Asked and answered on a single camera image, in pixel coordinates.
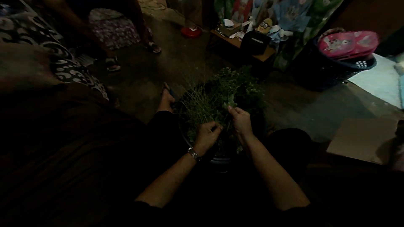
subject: cardboard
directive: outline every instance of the cardboard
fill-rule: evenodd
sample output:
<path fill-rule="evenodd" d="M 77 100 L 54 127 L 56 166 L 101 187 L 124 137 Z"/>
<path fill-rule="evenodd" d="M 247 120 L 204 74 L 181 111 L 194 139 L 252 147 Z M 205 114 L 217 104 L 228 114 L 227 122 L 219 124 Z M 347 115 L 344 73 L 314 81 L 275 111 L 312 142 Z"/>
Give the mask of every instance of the cardboard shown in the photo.
<path fill-rule="evenodd" d="M 397 122 L 393 119 L 345 119 L 327 152 L 387 164 Z"/>

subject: foot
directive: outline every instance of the foot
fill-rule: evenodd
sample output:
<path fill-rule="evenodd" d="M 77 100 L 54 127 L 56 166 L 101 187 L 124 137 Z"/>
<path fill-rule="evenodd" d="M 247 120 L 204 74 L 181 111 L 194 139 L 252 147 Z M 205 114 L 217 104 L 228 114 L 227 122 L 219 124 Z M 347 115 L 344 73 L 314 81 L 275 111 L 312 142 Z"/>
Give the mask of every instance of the foot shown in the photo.
<path fill-rule="evenodd" d="M 107 66 L 108 71 L 118 71 L 121 69 L 121 66 L 118 63 L 118 58 L 115 57 L 107 57 L 105 59 L 105 65 Z"/>
<path fill-rule="evenodd" d="M 157 112 L 166 110 L 166 111 L 170 111 L 171 113 L 173 113 L 173 110 L 171 108 L 171 104 L 173 102 L 175 102 L 174 97 L 172 97 L 170 95 L 170 87 L 167 85 L 167 83 L 164 83 L 163 86 L 163 91 L 161 92 L 161 101 L 160 101 L 160 105 L 157 108 Z"/>
<path fill-rule="evenodd" d="M 146 48 L 150 51 L 153 52 L 155 54 L 160 53 L 161 52 L 161 47 L 157 46 L 153 41 L 146 41 L 145 42 Z"/>
<path fill-rule="evenodd" d="M 270 124 L 267 128 L 267 134 L 265 135 L 266 137 L 269 137 L 272 133 L 276 131 L 275 124 Z"/>

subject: black sleeve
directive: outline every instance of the black sleeve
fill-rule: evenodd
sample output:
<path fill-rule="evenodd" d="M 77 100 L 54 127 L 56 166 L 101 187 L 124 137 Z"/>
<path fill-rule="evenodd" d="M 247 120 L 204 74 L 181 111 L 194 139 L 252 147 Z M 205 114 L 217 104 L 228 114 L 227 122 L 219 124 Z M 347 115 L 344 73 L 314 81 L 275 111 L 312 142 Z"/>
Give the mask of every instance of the black sleeve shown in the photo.
<path fill-rule="evenodd" d="M 330 226 L 326 222 L 324 209 L 319 209 L 315 205 L 306 207 L 295 207 L 286 211 L 279 211 L 279 222 L 285 226 Z"/>
<path fill-rule="evenodd" d="M 136 216 L 142 218 L 156 217 L 163 214 L 163 209 L 151 206 L 145 202 L 134 202 L 132 210 Z"/>

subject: black bag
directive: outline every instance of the black bag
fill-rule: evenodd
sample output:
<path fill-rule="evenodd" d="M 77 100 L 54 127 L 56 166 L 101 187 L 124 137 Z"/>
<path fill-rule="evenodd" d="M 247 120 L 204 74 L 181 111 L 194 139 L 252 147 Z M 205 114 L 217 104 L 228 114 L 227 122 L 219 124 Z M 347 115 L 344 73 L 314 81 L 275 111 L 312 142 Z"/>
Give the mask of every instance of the black bag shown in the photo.
<path fill-rule="evenodd" d="M 252 30 L 244 35 L 240 49 L 249 55 L 261 55 L 270 41 L 270 37 Z"/>

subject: black and white patterned cloth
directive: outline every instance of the black and white patterned cloth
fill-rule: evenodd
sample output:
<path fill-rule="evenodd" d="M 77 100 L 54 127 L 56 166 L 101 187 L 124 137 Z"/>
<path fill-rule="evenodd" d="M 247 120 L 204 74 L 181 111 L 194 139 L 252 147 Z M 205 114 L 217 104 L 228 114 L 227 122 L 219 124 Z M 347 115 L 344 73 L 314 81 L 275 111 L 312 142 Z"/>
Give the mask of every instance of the black and white patterned cloth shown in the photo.
<path fill-rule="evenodd" d="M 31 44 L 51 49 L 54 55 L 50 58 L 50 69 L 57 79 L 65 83 L 85 84 L 108 99 L 104 85 L 63 46 L 61 38 L 62 36 L 48 27 L 34 12 L 24 11 L 0 16 L 0 43 Z"/>

